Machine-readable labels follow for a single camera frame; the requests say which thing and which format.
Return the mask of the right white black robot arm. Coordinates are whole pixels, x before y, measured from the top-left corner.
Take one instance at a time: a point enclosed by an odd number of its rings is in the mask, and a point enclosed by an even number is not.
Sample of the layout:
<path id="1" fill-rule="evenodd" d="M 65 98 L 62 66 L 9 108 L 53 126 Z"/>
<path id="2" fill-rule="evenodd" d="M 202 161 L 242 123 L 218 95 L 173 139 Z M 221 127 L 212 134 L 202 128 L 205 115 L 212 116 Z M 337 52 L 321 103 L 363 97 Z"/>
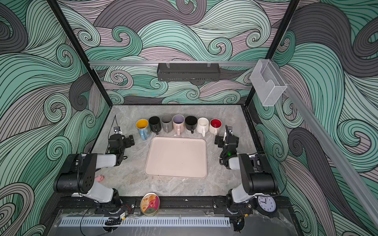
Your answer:
<path id="1" fill-rule="evenodd" d="M 237 136 L 215 136 L 215 144 L 222 149 L 219 163 L 228 170 L 238 170 L 241 174 L 242 183 L 229 191 L 228 202 L 232 204 L 246 203 L 252 198 L 275 193 L 278 184 L 270 167 L 265 167 L 262 154 L 238 153 L 236 148 L 239 144 Z"/>

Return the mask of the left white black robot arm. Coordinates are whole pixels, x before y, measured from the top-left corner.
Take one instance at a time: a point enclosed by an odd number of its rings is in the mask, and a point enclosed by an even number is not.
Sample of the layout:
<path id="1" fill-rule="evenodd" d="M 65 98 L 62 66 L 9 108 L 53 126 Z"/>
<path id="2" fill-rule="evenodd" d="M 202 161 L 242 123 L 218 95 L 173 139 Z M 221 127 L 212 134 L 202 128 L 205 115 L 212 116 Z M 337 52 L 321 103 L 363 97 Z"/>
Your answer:
<path id="1" fill-rule="evenodd" d="M 132 135 L 113 134 L 108 139 L 109 153 L 70 154 L 53 184 L 54 191 L 73 197 L 86 197 L 100 204 L 122 201 L 116 189 L 108 188 L 95 179 L 97 170 L 119 166 L 127 158 L 125 149 L 135 145 Z"/>

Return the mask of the blue glazed upside-down mug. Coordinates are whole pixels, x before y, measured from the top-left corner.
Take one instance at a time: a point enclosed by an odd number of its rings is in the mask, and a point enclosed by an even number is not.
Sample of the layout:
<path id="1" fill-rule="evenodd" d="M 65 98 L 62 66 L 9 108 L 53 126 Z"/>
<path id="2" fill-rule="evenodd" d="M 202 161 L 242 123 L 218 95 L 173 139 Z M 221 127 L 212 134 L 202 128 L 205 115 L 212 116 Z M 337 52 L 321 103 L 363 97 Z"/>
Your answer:
<path id="1" fill-rule="evenodd" d="M 151 129 L 148 120 L 140 119 L 136 123 L 136 128 L 138 129 L 139 135 L 142 140 L 147 140 L 151 135 Z"/>

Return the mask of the pink upside-down mug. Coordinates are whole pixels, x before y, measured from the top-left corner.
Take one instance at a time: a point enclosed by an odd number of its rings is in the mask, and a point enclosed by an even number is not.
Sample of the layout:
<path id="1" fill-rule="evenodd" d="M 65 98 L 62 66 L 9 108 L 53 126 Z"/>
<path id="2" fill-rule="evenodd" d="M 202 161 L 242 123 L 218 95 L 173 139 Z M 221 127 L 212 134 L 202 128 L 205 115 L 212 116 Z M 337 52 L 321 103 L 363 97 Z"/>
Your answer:
<path id="1" fill-rule="evenodd" d="M 177 136 L 181 136 L 186 127 L 185 127 L 185 117 L 183 115 L 175 115 L 172 119 L 173 129 Z"/>

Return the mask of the black mug white base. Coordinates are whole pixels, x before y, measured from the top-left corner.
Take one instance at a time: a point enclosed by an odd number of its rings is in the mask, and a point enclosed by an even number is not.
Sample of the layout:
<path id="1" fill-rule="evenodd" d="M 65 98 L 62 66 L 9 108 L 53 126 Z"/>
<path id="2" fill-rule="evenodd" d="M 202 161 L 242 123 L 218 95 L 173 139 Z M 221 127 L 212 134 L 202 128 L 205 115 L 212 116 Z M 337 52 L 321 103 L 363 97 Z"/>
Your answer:
<path id="1" fill-rule="evenodd" d="M 197 126 L 197 118 L 195 116 L 187 116 L 185 118 L 186 129 L 194 134 Z"/>

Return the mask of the black speckled upside-down mug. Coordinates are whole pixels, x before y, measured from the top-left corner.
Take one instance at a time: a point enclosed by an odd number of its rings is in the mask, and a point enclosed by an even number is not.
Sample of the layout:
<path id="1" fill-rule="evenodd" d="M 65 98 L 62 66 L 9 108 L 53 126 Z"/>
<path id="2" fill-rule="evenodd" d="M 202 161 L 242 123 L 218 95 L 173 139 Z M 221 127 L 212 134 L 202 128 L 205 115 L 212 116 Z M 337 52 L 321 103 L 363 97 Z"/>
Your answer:
<path id="1" fill-rule="evenodd" d="M 151 131 L 155 134 L 159 134 L 161 131 L 161 121 L 158 116 L 153 116 L 149 118 L 149 125 L 151 128 Z"/>

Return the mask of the cream mug red inside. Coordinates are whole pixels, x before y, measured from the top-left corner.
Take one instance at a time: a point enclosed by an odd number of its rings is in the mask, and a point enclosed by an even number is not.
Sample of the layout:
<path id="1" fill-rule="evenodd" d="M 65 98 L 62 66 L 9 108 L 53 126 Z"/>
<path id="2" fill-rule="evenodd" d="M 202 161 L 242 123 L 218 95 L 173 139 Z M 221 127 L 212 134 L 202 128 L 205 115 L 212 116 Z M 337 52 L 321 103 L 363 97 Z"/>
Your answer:
<path id="1" fill-rule="evenodd" d="M 214 135 L 219 135 L 220 129 L 222 127 L 222 121 L 219 119 L 212 119 L 210 120 L 209 124 L 209 132 L 214 134 Z"/>

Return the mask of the grey upside-down mug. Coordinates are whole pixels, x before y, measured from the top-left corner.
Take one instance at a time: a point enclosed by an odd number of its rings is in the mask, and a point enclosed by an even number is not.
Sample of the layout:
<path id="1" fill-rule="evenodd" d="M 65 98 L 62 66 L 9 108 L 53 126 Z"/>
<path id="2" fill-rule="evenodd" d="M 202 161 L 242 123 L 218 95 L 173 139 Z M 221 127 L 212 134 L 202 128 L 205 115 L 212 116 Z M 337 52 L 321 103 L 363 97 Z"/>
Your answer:
<path id="1" fill-rule="evenodd" d="M 164 115 L 161 117 L 162 130 L 165 133 L 170 133 L 173 130 L 173 122 L 171 115 Z"/>

